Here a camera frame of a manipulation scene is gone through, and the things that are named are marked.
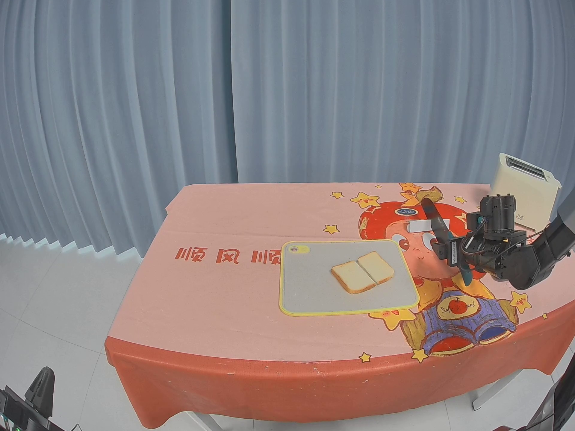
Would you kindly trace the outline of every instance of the cartoon girl face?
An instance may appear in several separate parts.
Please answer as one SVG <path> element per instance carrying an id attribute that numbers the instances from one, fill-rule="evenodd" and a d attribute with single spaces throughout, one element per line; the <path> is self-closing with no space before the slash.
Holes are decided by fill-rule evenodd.
<path id="1" fill-rule="evenodd" d="M 435 235 L 432 232 L 409 233 L 408 225 L 408 220 L 390 224 L 385 237 L 399 244 L 412 276 L 432 280 L 455 276 L 458 269 L 439 260 L 431 248 L 431 244 L 437 241 Z"/>

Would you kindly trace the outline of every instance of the cartoon girl illustration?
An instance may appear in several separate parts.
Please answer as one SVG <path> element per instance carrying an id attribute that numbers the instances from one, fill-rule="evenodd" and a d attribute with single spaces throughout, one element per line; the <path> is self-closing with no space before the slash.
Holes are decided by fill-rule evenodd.
<path id="1" fill-rule="evenodd" d="M 429 197 L 433 201 L 441 199 L 438 192 L 434 187 Z M 514 333 L 519 323 L 517 310 L 509 300 L 494 297 L 480 281 L 485 274 L 474 271 L 471 285 L 465 286 L 459 270 L 437 258 L 431 248 L 435 235 L 421 208 L 421 197 L 417 197 L 417 204 L 413 198 L 369 206 L 359 219 L 362 239 L 391 239 L 399 244 L 420 296 L 413 311 L 371 313 L 370 317 L 383 319 L 390 330 L 399 325 L 413 350 L 434 356 L 461 353 Z M 449 220 L 452 233 L 463 236 L 468 232 L 460 208 L 442 203 L 436 203 L 436 207 L 442 218 Z M 395 324 L 386 321 L 390 316 L 396 319 Z"/>

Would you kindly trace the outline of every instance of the gray cutting board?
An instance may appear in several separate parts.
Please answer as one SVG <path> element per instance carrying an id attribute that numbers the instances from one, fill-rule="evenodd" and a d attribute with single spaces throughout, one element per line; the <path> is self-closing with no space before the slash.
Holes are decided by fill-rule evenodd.
<path id="1" fill-rule="evenodd" d="M 360 294 L 349 294 L 331 267 L 376 251 L 394 269 L 393 278 Z M 392 240 L 284 244 L 279 305 L 290 316 L 359 314 L 412 308 L 419 294 L 399 245 Z"/>

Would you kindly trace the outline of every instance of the floor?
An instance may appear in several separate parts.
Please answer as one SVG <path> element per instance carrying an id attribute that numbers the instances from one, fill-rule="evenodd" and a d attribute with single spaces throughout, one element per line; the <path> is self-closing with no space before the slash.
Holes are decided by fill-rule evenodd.
<path id="1" fill-rule="evenodd" d="M 61 248 L 0 236 L 0 387 L 20 395 L 45 365 L 56 374 L 53 421 L 66 430 L 143 430 L 106 361 L 104 340 L 140 257 L 134 249 L 117 256 L 74 244 Z M 234 431 L 492 431 L 524 426 L 567 367 L 575 343 L 552 376 L 525 370 L 474 412 L 473 391 L 430 406 L 380 417 L 312 424 L 274 423 L 215 416 Z M 186 413 L 160 429 L 197 430 Z M 564 427 L 575 431 L 575 418 Z"/>

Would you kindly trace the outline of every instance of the table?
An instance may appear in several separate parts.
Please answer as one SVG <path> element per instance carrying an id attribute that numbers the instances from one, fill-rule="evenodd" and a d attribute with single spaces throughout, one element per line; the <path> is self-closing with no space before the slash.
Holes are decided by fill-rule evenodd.
<path id="1" fill-rule="evenodd" d="M 427 405 L 523 368 L 550 374 L 575 335 L 573 258 L 527 291 L 489 275 L 465 287 L 428 249 L 429 235 L 406 231 L 410 219 L 424 218 L 419 201 L 427 196 L 464 234 L 465 212 L 476 211 L 488 190 L 185 187 L 167 207 L 105 343 L 141 423 L 159 427 L 182 411 L 341 420 Z M 405 249 L 417 307 L 310 317 L 280 311 L 285 242 L 387 237 Z M 466 308 L 449 306 L 453 300 Z"/>

